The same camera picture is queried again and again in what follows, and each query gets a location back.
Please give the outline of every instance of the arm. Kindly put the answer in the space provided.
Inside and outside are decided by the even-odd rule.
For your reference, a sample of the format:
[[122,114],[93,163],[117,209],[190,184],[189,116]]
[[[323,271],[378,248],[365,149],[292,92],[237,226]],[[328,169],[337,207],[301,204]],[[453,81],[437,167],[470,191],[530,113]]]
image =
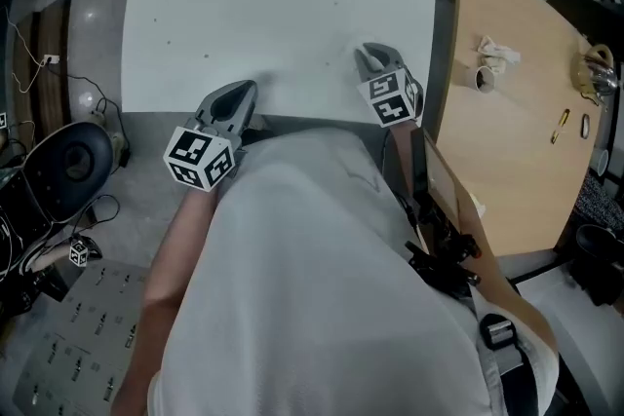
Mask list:
[[[413,185],[413,166],[411,150],[411,133],[416,128],[413,122],[403,122],[393,127],[391,132],[397,143],[397,151],[401,160],[403,174],[410,189]],[[463,234],[470,234],[475,239],[482,252],[481,258],[468,257],[462,266],[481,277],[477,290],[483,297],[501,309],[504,309],[520,321],[526,324],[537,336],[539,336],[551,350],[557,353],[555,335],[544,317],[531,306],[503,276],[496,258],[489,247],[488,239],[481,218],[470,194],[464,189],[452,170],[448,169],[454,184],[459,208],[459,225]]]
[[152,262],[130,367],[112,406],[113,415],[142,416],[149,383],[159,370],[186,287],[213,220],[216,191],[190,189]]

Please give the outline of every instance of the teapot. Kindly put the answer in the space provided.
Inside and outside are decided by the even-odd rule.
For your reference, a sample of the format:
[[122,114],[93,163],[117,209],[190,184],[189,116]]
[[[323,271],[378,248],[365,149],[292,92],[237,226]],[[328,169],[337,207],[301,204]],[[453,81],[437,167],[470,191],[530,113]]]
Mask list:
[[613,53],[604,44],[592,47],[584,55],[577,54],[572,60],[572,84],[581,92],[583,97],[599,102],[604,95],[613,95],[620,87],[615,69],[613,68]]

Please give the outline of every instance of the hole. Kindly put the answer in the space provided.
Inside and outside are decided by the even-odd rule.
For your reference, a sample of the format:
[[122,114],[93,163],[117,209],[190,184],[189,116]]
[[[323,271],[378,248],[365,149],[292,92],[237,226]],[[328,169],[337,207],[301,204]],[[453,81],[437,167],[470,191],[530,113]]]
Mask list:
[[85,180],[94,170],[93,154],[81,142],[74,142],[65,149],[63,154],[65,174],[76,182]]

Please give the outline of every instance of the buckle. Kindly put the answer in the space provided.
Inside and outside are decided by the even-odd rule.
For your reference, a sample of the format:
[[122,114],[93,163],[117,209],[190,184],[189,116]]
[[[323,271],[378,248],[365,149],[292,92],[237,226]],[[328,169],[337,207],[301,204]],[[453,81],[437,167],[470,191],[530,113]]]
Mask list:
[[481,336],[490,350],[499,350],[518,343],[516,327],[507,318],[487,314],[479,324]]

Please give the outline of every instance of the office chair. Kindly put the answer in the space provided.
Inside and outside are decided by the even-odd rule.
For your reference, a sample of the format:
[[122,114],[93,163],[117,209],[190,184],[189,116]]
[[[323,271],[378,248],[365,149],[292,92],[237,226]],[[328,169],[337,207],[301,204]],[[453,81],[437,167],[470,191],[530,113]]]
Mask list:
[[617,61],[624,61],[624,7],[595,0],[548,0],[552,7],[585,35],[589,43],[607,44]]
[[112,166],[106,131],[79,122],[46,137],[21,168],[0,179],[0,278],[77,216],[104,185]]

